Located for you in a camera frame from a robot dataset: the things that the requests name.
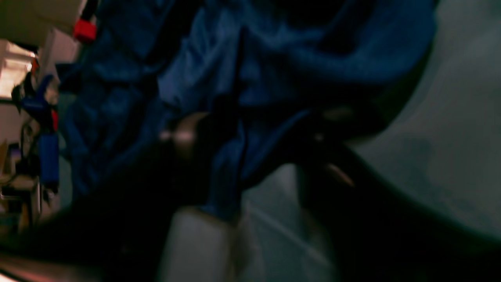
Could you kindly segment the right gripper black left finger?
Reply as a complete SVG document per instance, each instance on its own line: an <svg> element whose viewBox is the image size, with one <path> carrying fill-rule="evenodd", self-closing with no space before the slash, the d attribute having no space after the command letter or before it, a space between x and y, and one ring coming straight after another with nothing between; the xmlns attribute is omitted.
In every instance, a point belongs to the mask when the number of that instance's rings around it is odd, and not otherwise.
<svg viewBox="0 0 501 282"><path fill-rule="evenodd" d="M202 112L179 120L89 195L1 241L1 281L154 280L174 211L208 199L213 125Z"/></svg>

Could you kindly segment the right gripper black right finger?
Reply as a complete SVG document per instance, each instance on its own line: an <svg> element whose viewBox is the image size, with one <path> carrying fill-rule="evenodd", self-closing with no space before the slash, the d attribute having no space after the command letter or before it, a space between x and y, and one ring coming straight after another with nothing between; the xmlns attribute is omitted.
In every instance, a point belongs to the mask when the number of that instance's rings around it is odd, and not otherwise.
<svg viewBox="0 0 501 282"><path fill-rule="evenodd" d="M318 116L294 127L302 205L326 231L339 282L499 282L500 244L397 194Z"/></svg>

